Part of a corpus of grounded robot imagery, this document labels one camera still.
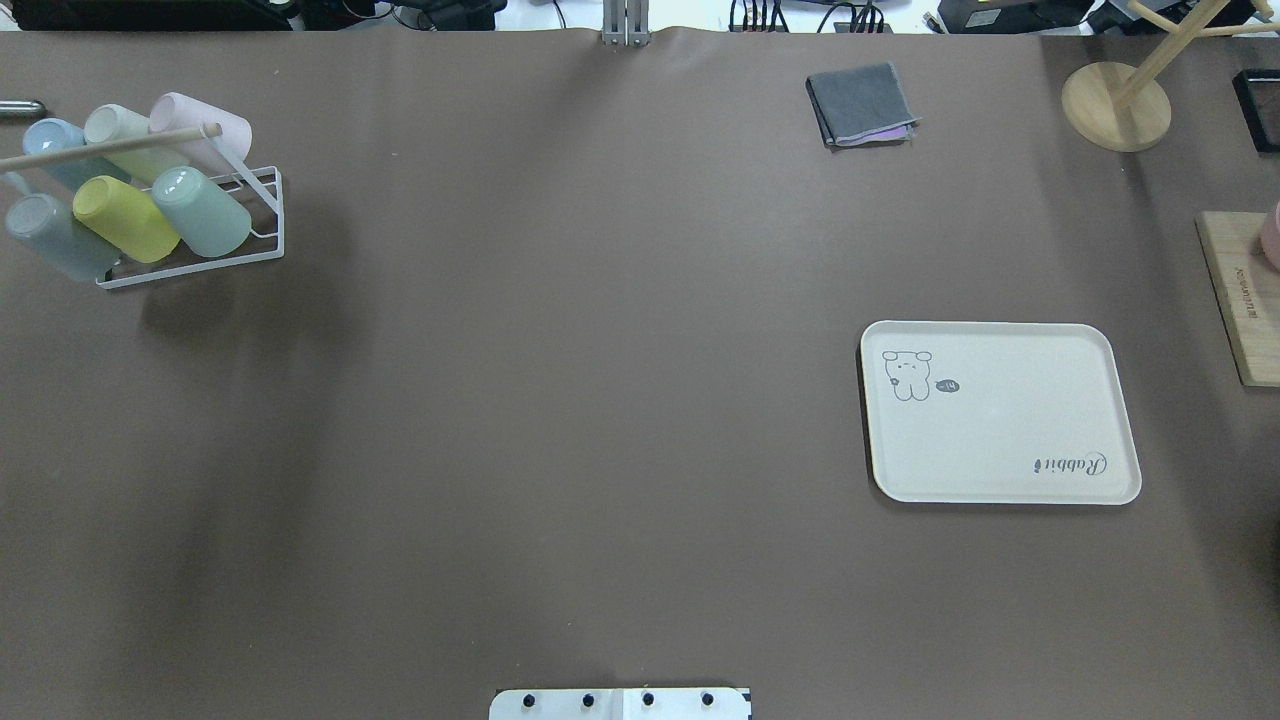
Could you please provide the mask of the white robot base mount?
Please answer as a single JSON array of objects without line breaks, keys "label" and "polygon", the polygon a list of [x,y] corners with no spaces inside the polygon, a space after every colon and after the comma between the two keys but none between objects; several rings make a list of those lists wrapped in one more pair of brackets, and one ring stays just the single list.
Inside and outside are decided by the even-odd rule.
[{"label": "white robot base mount", "polygon": [[751,719],[750,691],[632,687],[500,691],[489,719]]}]

